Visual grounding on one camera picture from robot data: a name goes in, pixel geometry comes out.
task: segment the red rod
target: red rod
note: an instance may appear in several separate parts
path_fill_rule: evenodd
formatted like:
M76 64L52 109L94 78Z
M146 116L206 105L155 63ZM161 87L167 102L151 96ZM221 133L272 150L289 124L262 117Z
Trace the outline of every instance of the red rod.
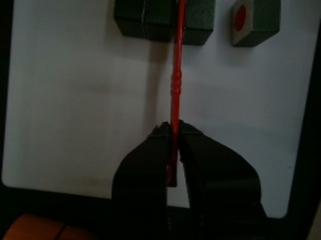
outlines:
M178 2L178 19L174 45L174 63L171 74L171 107L170 107L170 125L173 133L173 146L169 165L169 179L167 186L177 187L177 159L178 159L178 129L179 129L179 97L182 87L182 41L185 33L185 19L186 19L186 0Z

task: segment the red dot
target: red dot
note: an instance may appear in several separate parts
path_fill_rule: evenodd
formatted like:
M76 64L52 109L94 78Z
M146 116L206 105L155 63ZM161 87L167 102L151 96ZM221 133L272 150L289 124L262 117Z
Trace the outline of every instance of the red dot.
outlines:
M242 5L236 13L236 22L234 28L237 31L241 31L246 22L246 7Z

